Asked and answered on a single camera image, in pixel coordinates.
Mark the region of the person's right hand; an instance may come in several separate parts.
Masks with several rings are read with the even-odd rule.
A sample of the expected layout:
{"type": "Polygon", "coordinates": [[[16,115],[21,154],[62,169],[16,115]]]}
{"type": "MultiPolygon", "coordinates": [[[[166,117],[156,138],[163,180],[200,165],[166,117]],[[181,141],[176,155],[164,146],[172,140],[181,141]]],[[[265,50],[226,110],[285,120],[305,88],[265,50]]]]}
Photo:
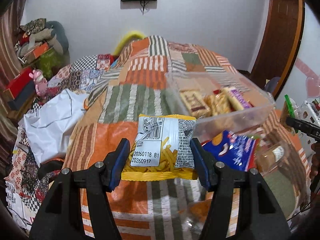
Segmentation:
{"type": "Polygon", "coordinates": [[[311,159],[310,179],[313,180],[318,174],[319,162],[320,162],[320,143],[314,143],[311,145],[311,149],[315,152],[311,159]]]}

